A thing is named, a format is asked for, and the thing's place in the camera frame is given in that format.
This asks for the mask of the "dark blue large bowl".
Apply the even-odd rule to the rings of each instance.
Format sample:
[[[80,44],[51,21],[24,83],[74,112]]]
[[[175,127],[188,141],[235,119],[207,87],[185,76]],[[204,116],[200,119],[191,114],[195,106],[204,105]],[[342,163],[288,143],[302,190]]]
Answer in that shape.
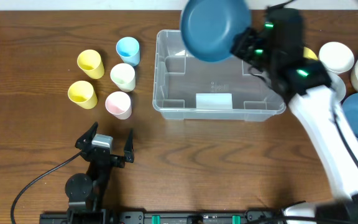
[[[252,24],[245,0],[189,0],[181,12],[181,37],[199,60],[220,62],[231,56],[237,34]]]

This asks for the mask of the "yellow small bowl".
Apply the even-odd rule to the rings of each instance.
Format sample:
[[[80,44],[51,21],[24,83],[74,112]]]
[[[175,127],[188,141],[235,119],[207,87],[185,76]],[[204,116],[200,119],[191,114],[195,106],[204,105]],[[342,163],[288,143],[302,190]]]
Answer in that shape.
[[[307,47],[303,48],[303,57],[312,59],[312,60],[318,60],[317,55],[311,49],[309,49]]]

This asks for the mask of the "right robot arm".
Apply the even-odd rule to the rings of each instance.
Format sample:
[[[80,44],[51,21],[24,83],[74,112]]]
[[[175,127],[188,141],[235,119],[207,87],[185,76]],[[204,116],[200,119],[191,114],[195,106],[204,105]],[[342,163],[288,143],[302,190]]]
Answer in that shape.
[[[265,223],[358,223],[358,140],[324,65],[305,58],[303,18],[282,3],[265,10],[262,30],[246,29],[232,54],[261,72],[306,130],[329,179],[334,201],[299,203]]]

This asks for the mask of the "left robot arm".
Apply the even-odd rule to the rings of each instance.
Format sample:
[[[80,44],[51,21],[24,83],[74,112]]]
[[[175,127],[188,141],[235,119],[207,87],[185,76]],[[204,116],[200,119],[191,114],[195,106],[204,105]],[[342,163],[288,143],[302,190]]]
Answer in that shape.
[[[134,162],[133,131],[129,132],[124,154],[120,156],[112,153],[113,138],[98,134],[97,128],[98,123],[94,123],[75,143],[89,167],[86,173],[71,176],[65,184],[69,202],[64,222],[68,224],[119,223],[114,211],[102,207],[103,197],[112,168]]]

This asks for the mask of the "white small bowl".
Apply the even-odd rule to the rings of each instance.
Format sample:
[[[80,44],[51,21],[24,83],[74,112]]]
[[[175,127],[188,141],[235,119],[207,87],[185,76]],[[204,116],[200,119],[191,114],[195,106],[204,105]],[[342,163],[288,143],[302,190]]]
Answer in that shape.
[[[337,75],[348,72],[355,60],[352,50],[340,42],[324,44],[319,50],[318,58],[326,70]]]

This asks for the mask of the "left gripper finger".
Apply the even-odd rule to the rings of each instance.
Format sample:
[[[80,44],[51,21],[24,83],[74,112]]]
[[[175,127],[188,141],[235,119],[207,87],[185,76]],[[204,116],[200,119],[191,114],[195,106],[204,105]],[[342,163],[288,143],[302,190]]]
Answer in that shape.
[[[126,162],[134,162],[133,129],[130,130],[126,144],[124,146],[124,158]]]
[[[98,129],[98,123],[95,122],[89,130],[87,130],[81,137],[76,140],[75,147],[79,150],[85,150],[91,145],[93,138],[96,135]]]

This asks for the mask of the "grey small bowl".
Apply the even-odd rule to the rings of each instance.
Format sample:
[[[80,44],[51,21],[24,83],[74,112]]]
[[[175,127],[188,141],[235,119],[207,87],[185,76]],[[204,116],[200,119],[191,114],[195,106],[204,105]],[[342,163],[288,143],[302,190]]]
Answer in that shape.
[[[332,87],[336,91],[336,98],[338,101],[342,101],[346,96],[346,85],[342,78],[332,72],[329,72],[328,75],[332,80]]]

